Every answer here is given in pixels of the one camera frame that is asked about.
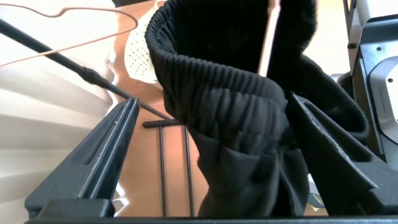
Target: white strap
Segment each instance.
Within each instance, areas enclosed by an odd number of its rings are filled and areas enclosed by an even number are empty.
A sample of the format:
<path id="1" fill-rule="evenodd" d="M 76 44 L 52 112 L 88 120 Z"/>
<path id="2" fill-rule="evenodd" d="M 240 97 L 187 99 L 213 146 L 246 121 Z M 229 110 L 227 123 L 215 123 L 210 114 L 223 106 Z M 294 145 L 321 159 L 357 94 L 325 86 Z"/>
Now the white strap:
<path id="1" fill-rule="evenodd" d="M 152 8 L 152 10 L 154 12 L 159 9 L 159 6 L 157 5 L 157 3 L 161 2 L 161 1 L 166 2 L 167 0 L 156 0 L 155 4 L 154 4 L 154 7 Z"/>

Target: orange floor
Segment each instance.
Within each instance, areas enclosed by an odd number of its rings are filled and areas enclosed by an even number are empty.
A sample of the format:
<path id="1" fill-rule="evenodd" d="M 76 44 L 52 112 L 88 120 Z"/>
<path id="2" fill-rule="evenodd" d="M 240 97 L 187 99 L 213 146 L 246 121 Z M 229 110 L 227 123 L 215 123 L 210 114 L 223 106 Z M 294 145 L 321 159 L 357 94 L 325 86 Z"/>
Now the orange floor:
<path id="1" fill-rule="evenodd" d="M 153 1 L 120 8 L 140 18 L 152 6 Z M 345 73 L 349 70 L 346 51 L 347 37 L 342 1 L 319 0 L 318 31 L 306 54 L 320 64 L 327 73 Z M 132 22 L 121 16 L 119 29 L 125 29 Z M 130 94 L 164 111 L 162 92 L 153 86 L 128 77 L 124 67 L 124 46 L 128 34 L 120 35 L 115 41 L 116 61 L 114 72 L 118 76 L 118 85 Z M 161 187 L 159 160 L 159 130 L 145 129 L 142 122 L 158 118 L 141 110 L 132 135 L 130 148 L 119 181 L 118 198 L 115 203 L 122 217 L 161 217 Z M 181 127 L 164 129 L 165 181 L 167 195 L 167 216 L 189 216 L 187 165 L 183 146 Z M 190 140 L 190 158 L 193 179 L 193 204 L 195 214 L 207 191 L 207 184 L 196 161 L 198 152 Z M 321 209 L 315 211 L 307 207 L 306 215 L 326 215 Z"/>

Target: wooden floor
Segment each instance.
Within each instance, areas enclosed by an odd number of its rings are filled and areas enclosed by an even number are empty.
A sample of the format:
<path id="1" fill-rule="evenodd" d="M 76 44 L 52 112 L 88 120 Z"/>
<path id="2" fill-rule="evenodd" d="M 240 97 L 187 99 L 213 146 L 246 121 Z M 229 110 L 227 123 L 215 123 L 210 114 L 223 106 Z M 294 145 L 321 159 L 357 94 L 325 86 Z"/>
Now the wooden floor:
<path id="1" fill-rule="evenodd" d="M 144 2 L 120 8 L 140 18 L 152 6 Z M 327 73 L 345 73 L 349 70 L 346 51 L 347 35 L 342 1 L 319 0 L 318 31 L 306 54 L 314 59 Z M 132 23 L 128 18 L 119 18 L 119 29 L 125 29 Z M 114 72 L 118 76 L 118 85 L 130 94 L 164 111 L 162 92 L 148 84 L 132 80 L 124 68 L 124 45 L 128 34 L 119 36 L 115 41 L 116 61 Z M 145 129 L 142 123 L 158 118 L 141 110 L 130 148 L 124 163 L 117 188 L 118 195 L 114 204 L 117 216 L 122 217 L 161 217 L 161 184 L 159 159 L 159 130 Z M 187 165 L 183 146 L 182 128 L 164 129 L 165 181 L 168 217 L 189 216 Z M 197 214 L 200 203 L 206 194 L 207 184 L 197 167 L 198 152 L 190 139 L 190 161 L 193 179 L 193 204 Z M 324 210 L 315 211 L 307 207 L 306 215 L 325 215 Z"/>

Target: orange wire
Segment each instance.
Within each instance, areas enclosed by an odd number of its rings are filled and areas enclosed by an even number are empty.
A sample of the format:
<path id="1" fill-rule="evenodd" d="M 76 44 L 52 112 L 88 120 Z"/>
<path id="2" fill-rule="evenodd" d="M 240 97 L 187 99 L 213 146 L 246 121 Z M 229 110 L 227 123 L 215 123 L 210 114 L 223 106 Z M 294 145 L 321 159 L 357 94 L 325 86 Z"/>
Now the orange wire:
<path id="1" fill-rule="evenodd" d="M 107 39 L 107 38 L 110 38 L 110 37 L 114 37 L 114 36 L 117 36 L 117 35 L 120 35 L 120 34 L 124 34 L 124 33 L 130 32 L 130 31 L 134 30 L 135 28 L 137 28 L 137 26 L 138 26 L 138 21 L 137 21 L 137 19 L 136 19 L 134 16 L 132 16 L 131 14 L 128 14 L 128 13 L 126 13 L 126 12 L 119 11 L 119 10 L 117 10 L 117 9 L 107 9 L 107 8 L 97 8 L 97 7 L 64 7 L 64 8 L 61 9 L 61 11 L 58 12 L 57 14 L 55 14 L 55 15 L 48 15 L 48 14 L 44 14 L 44 13 L 41 13 L 41 12 L 39 12 L 39 11 L 36 11 L 35 9 L 31 9 L 31 8 L 29 8 L 29 7 L 27 7 L 27 6 L 20 6 L 20 5 L 17 5 L 17 4 L 0 3 L 0 6 L 19 7 L 19 8 L 23 8 L 23 9 L 30 10 L 30 11 L 32 11 L 32 12 L 35 12 L 35 13 L 41 15 L 41 16 L 48 17 L 48 18 L 57 18 L 57 17 L 60 17 L 60 16 L 64 15 L 67 11 L 76 10 L 76 9 L 94 10 L 94 11 L 106 11 L 106 12 L 117 12 L 117 13 L 123 14 L 123 15 L 125 15 L 125 16 L 128 16 L 128 17 L 129 17 L 130 19 L 132 19 L 132 20 L 134 21 L 134 23 L 136 24 L 136 25 L 135 25 L 134 27 L 132 27 L 132 28 L 124 29 L 124 30 L 119 31 L 119 32 L 117 32 L 117 33 L 115 33 L 115 34 L 106 35 L 106 36 L 104 36 L 104 37 L 101 37 L 101 38 L 98 38 L 98 39 L 95 39 L 95 40 L 87 41 L 87 42 L 84 42 L 84 43 L 82 43 L 82 44 L 77 44 L 77 45 L 73 45 L 73 46 L 70 46 L 70 47 L 65 47 L 65 48 L 62 48 L 62 49 L 50 50 L 50 51 L 47 51 L 47 52 L 42 52 L 42 53 L 37 54 L 37 55 L 35 55 L 35 56 L 26 57 L 26 58 L 22 58 L 22 59 L 18 59 L 18 60 L 12 61 L 12 62 L 8 62 L 8 63 L 5 63 L 5 64 L 2 64 L 2 65 L 0 65 L 0 67 L 5 66 L 5 65 L 10 65 L 10 64 L 12 64 L 12 63 L 21 62 L 21 61 L 25 61 L 25 60 L 28 60 L 28 59 L 32 59 L 32 58 L 44 56 L 44 55 L 49 55 L 49 54 L 61 52 L 61 51 L 64 51 L 64 50 L 73 49 L 73 48 L 75 48 L 75 47 L 80 47 L 80 46 L 83 46 L 83 45 L 86 45 L 86 44 L 91 44 L 91 43 L 94 43 L 94 42 L 97 42 L 97 41 L 100 41 L 100 40 L 104 40 L 104 39 Z"/>

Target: black stand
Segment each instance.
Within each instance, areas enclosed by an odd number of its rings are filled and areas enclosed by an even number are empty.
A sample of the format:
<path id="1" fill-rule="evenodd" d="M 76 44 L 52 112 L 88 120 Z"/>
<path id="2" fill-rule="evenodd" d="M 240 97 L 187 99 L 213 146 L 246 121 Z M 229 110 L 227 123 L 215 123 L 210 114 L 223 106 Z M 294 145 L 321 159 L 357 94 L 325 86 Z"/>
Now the black stand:
<path id="1" fill-rule="evenodd" d="M 22 32 L 18 28 L 10 25 L 6 21 L 0 19 L 0 33 L 5 35 L 6 37 L 17 41 L 18 43 L 38 52 L 48 52 L 53 49 L 46 46 L 45 44 L 39 42 L 38 40 L 34 39 L 33 37 L 29 36 L 28 34 Z M 101 77 L 98 72 L 83 67 L 69 58 L 66 58 L 60 53 L 48 54 L 46 55 L 47 58 L 50 60 L 59 63 L 60 65 L 76 72 L 82 79 L 86 82 L 97 85 L 101 88 L 109 90 L 110 92 L 117 94 L 125 99 L 136 99 L 135 97 L 131 96 L 130 94 L 126 93 L 122 89 L 118 88 L 115 85 L 112 85 L 109 81 L 105 78 Z M 165 193 L 165 171 L 164 171 L 164 142 L 163 142 L 163 127 L 167 126 L 178 126 L 180 123 L 178 121 L 169 118 L 165 114 L 161 113 L 160 111 L 156 110 L 155 108 L 149 106 L 148 104 L 139 101 L 139 106 L 151 112 L 152 114 L 164 119 L 160 121 L 148 121 L 144 122 L 142 125 L 145 128 L 159 128 L 159 142 L 160 142 L 160 173 L 161 173 L 161 181 L 162 181 L 162 210 L 163 216 L 167 216 L 167 207 L 166 207 L 166 193 Z M 190 216 L 193 217 L 193 191 L 192 191 L 192 175 L 191 175 L 191 165 L 190 165 L 190 152 L 189 152 L 189 141 L 188 141 L 188 131 L 187 128 L 184 126 L 184 136 L 185 136 L 185 152 L 187 155 L 187 175 L 188 175 L 188 192 L 189 192 L 189 202 L 190 202 Z"/>

